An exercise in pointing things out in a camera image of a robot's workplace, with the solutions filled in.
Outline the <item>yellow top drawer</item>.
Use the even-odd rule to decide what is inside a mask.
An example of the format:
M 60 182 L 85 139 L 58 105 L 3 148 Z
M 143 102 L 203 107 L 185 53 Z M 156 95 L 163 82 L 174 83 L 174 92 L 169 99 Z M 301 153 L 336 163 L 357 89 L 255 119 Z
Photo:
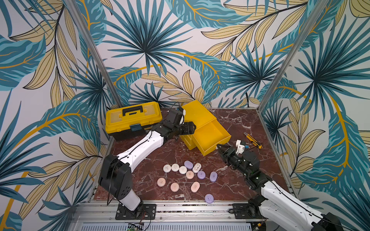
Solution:
M 218 144 L 226 144 L 230 139 L 231 135 L 217 119 L 196 128 L 192 135 L 192 140 L 203 156 L 215 151 Z

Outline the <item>white round earphone case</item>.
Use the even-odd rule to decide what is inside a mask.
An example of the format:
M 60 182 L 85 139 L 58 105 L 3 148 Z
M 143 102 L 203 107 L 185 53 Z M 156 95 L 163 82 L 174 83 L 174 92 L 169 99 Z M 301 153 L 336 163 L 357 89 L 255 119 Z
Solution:
M 185 166 L 181 166 L 178 171 L 180 174 L 185 175 L 188 169 Z
M 163 166 L 163 171 L 164 171 L 165 173 L 169 173 L 169 172 L 171 172 L 171 170 L 172 170 L 171 165 L 166 164 L 166 165 L 164 165 L 164 166 Z
M 177 172 L 177 171 L 179 171 L 179 168 L 180 168 L 180 166 L 179 166 L 178 164 L 172 164 L 172 165 L 171 165 L 171 170 L 172 170 L 173 172 Z

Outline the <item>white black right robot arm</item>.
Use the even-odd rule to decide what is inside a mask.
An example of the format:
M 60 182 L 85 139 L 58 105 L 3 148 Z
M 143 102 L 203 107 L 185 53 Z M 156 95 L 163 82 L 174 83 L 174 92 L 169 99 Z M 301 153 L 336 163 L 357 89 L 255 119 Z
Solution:
M 237 149 L 224 144 L 217 145 L 218 153 L 227 166 L 239 171 L 257 196 L 249 200 L 250 215 L 259 213 L 287 231 L 342 231 L 338 217 L 322 214 L 292 196 L 271 177 L 260 170 L 260 161 L 250 150 L 237 153 Z

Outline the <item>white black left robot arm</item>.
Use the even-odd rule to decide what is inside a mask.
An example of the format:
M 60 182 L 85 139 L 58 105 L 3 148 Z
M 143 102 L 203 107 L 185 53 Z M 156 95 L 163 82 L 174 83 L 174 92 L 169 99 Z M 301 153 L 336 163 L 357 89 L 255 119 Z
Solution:
M 195 133 L 194 122 L 163 120 L 138 143 L 116 156 L 109 154 L 102 164 L 98 183 L 116 198 L 129 211 L 137 210 L 142 200 L 133 190 L 132 173 L 152 152 L 162 147 L 168 140 L 180 135 Z

